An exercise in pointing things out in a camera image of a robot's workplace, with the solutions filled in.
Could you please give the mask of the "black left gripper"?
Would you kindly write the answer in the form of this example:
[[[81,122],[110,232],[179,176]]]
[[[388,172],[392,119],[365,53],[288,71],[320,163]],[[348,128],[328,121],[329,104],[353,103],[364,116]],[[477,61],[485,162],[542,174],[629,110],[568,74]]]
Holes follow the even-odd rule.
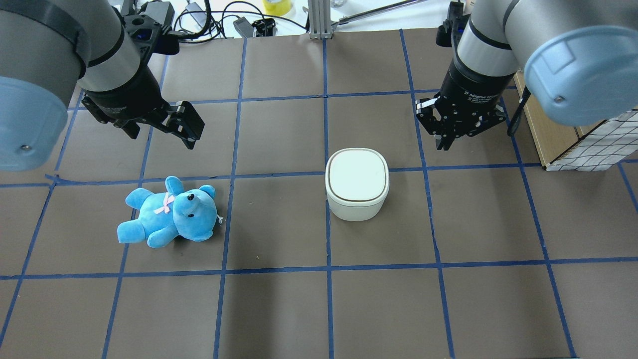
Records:
[[[161,96],[160,86],[152,71],[142,64],[132,79],[109,91],[85,91],[81,103],[102,124],[112,124],[136,139],[139,123],[180,138],[193,150],[200,140],[205,122],[194,105],[180,101],[169,105]],[[162,124],[167,119],[167,126]]]

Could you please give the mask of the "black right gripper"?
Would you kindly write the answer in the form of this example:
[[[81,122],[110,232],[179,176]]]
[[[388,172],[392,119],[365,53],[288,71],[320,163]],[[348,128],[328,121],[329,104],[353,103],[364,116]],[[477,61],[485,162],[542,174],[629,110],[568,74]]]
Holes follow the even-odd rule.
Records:
[[[504,122],[499,100],[512,79],[512,73],[484,75],[453,59],[437,98],[416,100],[416,118],[435,137],[437,150],[446,152],[457,137],[476,136]]]

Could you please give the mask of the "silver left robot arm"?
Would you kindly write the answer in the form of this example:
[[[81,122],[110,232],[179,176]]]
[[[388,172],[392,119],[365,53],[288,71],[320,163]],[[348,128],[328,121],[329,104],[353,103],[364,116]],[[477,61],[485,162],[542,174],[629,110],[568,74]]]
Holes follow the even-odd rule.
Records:
[[[187,101],[169,104],[148,63],[175,55],[189,34],[172,29],[171,3],[120,9],[107,0],[3,0],[0,3],[0,167],[34,170],[66,127],[75,87],[93,117],[136,139],[141,124],[193,149],[205,123]]]

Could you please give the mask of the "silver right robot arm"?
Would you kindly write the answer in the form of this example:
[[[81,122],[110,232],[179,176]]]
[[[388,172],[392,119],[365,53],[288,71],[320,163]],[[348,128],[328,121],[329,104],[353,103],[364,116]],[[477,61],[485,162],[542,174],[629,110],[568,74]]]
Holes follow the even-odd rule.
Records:
[[[433,98],[415,118],[438,150],[504,122],[499,99],[522,71],[522,101],[535,96],[555,123],[579,127],[637,105],[635,0],[454,0],[437,44],[453,50]]]

